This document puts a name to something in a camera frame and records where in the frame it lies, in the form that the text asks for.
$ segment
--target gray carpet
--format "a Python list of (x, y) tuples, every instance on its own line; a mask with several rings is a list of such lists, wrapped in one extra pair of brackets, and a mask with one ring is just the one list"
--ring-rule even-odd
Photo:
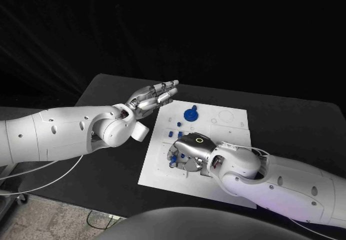
[[(104, 230), (88, 226), (88, 213), (82, 207), (30, 195), (28, 204), (0, 222), (0, 240), (91, 240)], [(104, 228), (110, 219), (108, 214), (94, 211), (90, 223)]]

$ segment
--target robotic arm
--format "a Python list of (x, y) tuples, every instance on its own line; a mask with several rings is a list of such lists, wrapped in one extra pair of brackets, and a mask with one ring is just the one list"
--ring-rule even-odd
[(172, 103), (179, 81), (146, 86), (126, 104), (61, 107), (0, 121), (0, 166), (29, 161), (59, 161), (118, 147), (130, 138), (143, 141), (149, 128), (137, 121)]
[[(346, 228), (346, 179), (317, 167), (199, 133), (183, 135), (167, 153), (169, 166), (198, 172), (206, 165), (224, 191), (302, 222)], [(178, 155), (188, 159), (178, 162)]]

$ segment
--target black curtain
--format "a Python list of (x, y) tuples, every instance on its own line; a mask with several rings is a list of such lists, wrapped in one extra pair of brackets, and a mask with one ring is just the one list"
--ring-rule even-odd
[(22, 86), (77, 101), (104, 73), (345, 109), (342, 22), (316, 5), (3, 0), (0, 71), (10, 87), (2, 91)]

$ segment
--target blue part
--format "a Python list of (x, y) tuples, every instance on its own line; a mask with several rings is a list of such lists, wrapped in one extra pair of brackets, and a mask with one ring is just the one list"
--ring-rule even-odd
[(183, 113), (183, 118), (186, 119), (186, 121), (193, 122), (198, 120), (199, 118), (199, 113), (198, 113), (198, 106), (193, 105), (192, 109), (188, 109)]
[(178, 156), (173, 156), (173, 157), (170, 158), (170, 163), (169, 163), (169, 165), (172, 165), (176, 161), (178, 161)]

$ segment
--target black table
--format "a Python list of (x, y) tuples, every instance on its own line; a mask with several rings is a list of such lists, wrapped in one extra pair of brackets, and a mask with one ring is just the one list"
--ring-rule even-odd
[[(124, 103), (139, 88), (157, 83), (152, 80), (100, 74), (77, 106)], [(191, 86), (183, 84), (183, 79), (180, 83), (179, 93), (173, 99), (247, 110), (254, 147), (346, 178), (346, 121), (335, 104)], [(140, 120), (150, 128), (143, 142), (130, 138), (120, 147), (105, 148), (85, 155), (65, 178), (33, 194), (126, 218), (166, 207), (212, 208), (251, 216), (319, 239), (315, 233), (309, 233), (286, 217), (261, 207), (250, 209), (137, 184), (157, 113), (159, 111)], [(20, 190), (33, 189), (56, 179), (77, 160), (78, 158), (64, 160), (28, 174)], [(336, 237), (345, 236), (346, 233), (346, 230), (338, 227), (315, 224), (307, 226)]]

